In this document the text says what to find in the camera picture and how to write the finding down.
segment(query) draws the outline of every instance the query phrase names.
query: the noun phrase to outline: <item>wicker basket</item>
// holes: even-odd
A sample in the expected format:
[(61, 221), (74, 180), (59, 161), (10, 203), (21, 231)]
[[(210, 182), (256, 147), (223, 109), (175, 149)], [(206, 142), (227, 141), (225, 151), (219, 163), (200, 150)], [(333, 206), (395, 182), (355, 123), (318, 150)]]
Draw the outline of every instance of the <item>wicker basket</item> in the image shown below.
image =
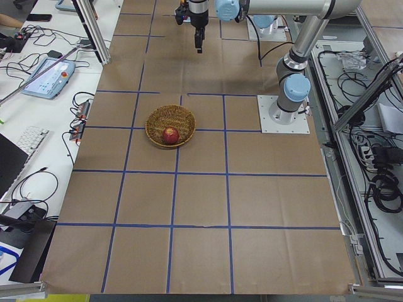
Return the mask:
[[(165, 128), (174, 127), (179, 140), (174, 145), (165, 144), (162, 133)], [(154, 110), (145, 122), (145, 132), (150, 140), (162, 148), (176, 148), (188, 142), (196, 129), (193, 113), (179, 105), (162, 106)]]

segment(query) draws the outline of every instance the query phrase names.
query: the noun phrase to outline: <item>blue joint cap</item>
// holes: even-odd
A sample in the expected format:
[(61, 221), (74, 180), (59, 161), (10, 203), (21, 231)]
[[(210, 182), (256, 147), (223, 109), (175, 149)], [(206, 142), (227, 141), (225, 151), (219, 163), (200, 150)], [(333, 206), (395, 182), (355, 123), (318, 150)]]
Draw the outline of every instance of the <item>blue joint cap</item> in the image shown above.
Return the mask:
[(309, 94), (310, 82), (302, 74), (293, 74), (287, 78), (284, 84), (284, 93), (287, 98), (295, 103), (302, 102)]
[(259, 14), (253, 17), (253, 22), (258, 28), (267, 28), (274, 23), (276, 16)]
[(239, 14), (239, 0), (215, 0), (215, 12), (223, 21), (231, 21)]

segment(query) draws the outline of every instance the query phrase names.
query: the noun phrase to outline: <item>mounting plate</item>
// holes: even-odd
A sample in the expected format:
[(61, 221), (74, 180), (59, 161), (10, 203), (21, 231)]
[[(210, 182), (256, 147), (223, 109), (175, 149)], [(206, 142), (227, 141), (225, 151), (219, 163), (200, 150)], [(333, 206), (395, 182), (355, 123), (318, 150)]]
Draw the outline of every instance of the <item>mounting plate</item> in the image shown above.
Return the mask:
[[(247, 31), (249, 32), (249, 41), (257, 41), (258, 38), (256, 36), (256, 32), (254, 31), (253, 25), (249, 20), (247, 21)], [(278, 26), (283, 26), (283, 20), (281, 18), (277, 19)], [(259, 36), (261, 41), (269, 41), (269, 42), (286, 42), (287, 36), (285, 35), (285, 30), (283, 28), (277, 28), (273, 30), (273, 32), (269, 35)]]
[[(258, 96), (262, 133), (310, 134), (305, 114), (297, 115), (297, 119), (291, 125), (280, 125), (271, 119), (269, 108), (277, 99), (278, 96)], [(304, 106), (301, 105), (299, 111), (303, 110)]]

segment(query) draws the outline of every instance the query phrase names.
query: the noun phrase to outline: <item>red apple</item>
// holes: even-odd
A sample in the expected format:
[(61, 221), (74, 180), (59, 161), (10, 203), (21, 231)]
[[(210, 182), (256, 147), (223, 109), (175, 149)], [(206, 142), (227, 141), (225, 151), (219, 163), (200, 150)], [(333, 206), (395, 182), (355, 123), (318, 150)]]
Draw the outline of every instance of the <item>red apple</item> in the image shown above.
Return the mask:
[(166, 127), (162, 133), (162, 140), (164, 140), (167, 145), (173, 145), (179, 140), (179, 132), (174, 127)]

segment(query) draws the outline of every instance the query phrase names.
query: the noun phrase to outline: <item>keyboard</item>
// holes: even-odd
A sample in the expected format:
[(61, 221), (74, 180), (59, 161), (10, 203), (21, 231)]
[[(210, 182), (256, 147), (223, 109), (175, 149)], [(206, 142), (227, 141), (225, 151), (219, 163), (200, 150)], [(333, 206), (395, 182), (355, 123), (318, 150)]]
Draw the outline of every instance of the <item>keyboard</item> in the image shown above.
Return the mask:
[(25, 153), (28, 154), (28, 158), (26, 161), (29, 161), (35, 151), (38, 150), (38, 147), (43, 142), (45, 137), (48, 135), (49, 130), (29, 126), (25, 129), (24, 133), (22, 134), (20, 140), (17, 142), (17, 146), (22, 149)]

